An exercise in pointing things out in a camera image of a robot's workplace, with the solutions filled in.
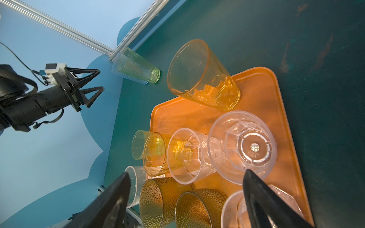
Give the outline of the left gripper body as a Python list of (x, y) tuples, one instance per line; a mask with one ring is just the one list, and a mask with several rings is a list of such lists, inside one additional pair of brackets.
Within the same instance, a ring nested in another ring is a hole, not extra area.
[(60, 111), (61, 114), (52, 123), (57, 122), (64, 114), (64, 109), (72, 106), (81, 111), (86, 103), (86, 91), (72, 85), (65, 75), (53, 74), (58, 84), (43, 91), (31, 79), (13, 72), (1, 73), (1, 130), (12, 127), (16, 131), (29, 132), (48, 121), (38, 120)]

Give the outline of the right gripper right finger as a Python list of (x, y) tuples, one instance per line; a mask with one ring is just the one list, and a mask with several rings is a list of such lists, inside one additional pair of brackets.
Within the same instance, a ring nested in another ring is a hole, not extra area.
[(270, 220), (279, 228), (313, 227), (252, 170), (246, 171), (242, 187), (251, 227), (270, 228)]

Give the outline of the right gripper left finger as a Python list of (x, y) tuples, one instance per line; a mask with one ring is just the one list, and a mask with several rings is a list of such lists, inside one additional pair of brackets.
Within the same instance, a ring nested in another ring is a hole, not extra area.
[(67, 228), (122, 228), (131, 189), (129, 174), (121, 174)]

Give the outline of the clear faceted glass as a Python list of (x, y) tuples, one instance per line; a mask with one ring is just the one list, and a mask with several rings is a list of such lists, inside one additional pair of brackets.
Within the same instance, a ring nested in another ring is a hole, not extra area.
[(141, 190), (146, 180), (165, 177), (165, 174), (159, 174), (158, 176), (153, 177), (146, 172), (144, 166), (128, 166), (125, 169), (125, 172), (128, 173), (131, 181), (131, 190), (129, 194), (127, 208), (132, 208), (139, 204)]
[(248, 170), (266, 179), (278, 156), (277, 143), (268, 126), (245, 111), (231, 111), (217, 118), (207, 142), (214, 168), (234, 184), (242, 184)]
[(215, 173), (213, 162), (222, 160), (219, 140), (190, 128), (177, 130), (166, 150), (170, 174), (185, 185)]
[[(279, 189), (274, 185), (269, 187), (288, 204), (297, 214), (302, 218), (304, 215), (299, 208), (296, 200), (293, 196), (287, 192)], [(237, 191), (232, 194), (224, 203), (221, 213), (221, 227), (222, 228), (250, 228), (250, 220), (247, 212), (245, 197), (243, 190)]]

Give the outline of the clear faceted glass back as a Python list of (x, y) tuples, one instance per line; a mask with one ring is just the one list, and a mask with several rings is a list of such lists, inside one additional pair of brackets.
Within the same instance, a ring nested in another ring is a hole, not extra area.
[(129, 194), (127, 208), (132, 208), (139, 204), (141, 190), (146, 180), (165, 177), (165, 174), (159, 174), (158, 176), (153, 177), (146, 172), (144, 166), (128, 166), (125, 169), (125, 172), (128, 173), (131, 181), (131, 190)]

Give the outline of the tall green glass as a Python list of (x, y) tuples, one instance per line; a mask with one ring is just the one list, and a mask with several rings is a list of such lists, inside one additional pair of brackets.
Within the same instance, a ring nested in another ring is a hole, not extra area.
[(111, 72), (144, 84), (157, 83), (161, 75), (158, 68), (128, 47), (116, 55)]

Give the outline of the dark olive textured cup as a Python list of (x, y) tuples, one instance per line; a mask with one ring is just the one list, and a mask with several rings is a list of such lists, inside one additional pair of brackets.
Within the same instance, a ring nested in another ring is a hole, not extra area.
[(180, 184), (174, 178), (156, 178), (145, 181), (140, 195), (140, 216), (146, 228), (165, 228), (175, 220), (178, 198), (193, 190), (191, 184)]

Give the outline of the small olive textured cup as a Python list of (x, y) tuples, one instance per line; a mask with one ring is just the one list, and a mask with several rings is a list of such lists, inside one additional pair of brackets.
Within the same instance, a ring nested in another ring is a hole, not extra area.
[(176, 227), (220, 228), (225, 201), (225, 195), (214, 189), (196, 189), (183, 193), (175, 208)]

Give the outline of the orange plastic tray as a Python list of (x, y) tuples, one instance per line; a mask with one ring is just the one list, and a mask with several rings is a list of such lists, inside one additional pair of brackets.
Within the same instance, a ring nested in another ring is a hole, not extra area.
[[(291, 195), (304, 219), (314, 224), (305, 185), (300, 171), (290, 126), (282, 101), (277, 77), (266, 67), (254, 67), (232, 78), (241, 91), (236, 111), (246, 111), (261, 119), (273, 134), (277, 158), (271, 172), (263, 178)], [(157, 105), (150, 120), (150, 131), (173, 135), (180, 128), (209, 134), (214, 122), (225, 111), (177, 97)]]

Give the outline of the short yellow glass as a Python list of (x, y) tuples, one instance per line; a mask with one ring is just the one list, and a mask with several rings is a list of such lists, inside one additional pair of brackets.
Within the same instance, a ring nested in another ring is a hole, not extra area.
[(176, 153), (183, 145), (182, 140), (173, 139), (171, 136), (154, 132), (149, 135), (144, 145), (143, 165), (150, 177), (157, 177), (169, 173), (168, 145), (172, 143), (173, 152)]

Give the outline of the tall amber glass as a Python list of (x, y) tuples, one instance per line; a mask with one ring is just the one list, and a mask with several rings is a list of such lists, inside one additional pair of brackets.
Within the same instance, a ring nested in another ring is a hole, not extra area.
[(184, 44), (167, 72), (170, 91), (182, 98), (228, 111), (240, 101), (234, 79), (203, 40)]

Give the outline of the short green glass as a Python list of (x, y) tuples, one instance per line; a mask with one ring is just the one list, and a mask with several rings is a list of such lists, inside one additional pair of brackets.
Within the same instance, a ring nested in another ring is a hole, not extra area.
[(144, 145), (151, 134), (151, 132), (143, 130), (138, 130), (135, 133), (131, 146), (132, 157), (135, 160), (140, 160), (143, 158)]

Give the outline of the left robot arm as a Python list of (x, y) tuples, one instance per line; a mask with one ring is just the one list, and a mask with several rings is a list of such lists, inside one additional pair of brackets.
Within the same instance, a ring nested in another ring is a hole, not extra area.
[(60, 111), (56, 119), (43, 121), (44, 124), (57, 122), (69, 105), (77, 112), (82, 105), (91, 107), (104, 88), (84, 89), (83, 86), (99, 74), (98, 69), (47, 64), (41, 75), (49, 87), (39, 91), (35, 81), (18, 75), (10, 65), (1, 65), (1, 131), (12, 127), (29, 132), (41, 126), (40, 119)]

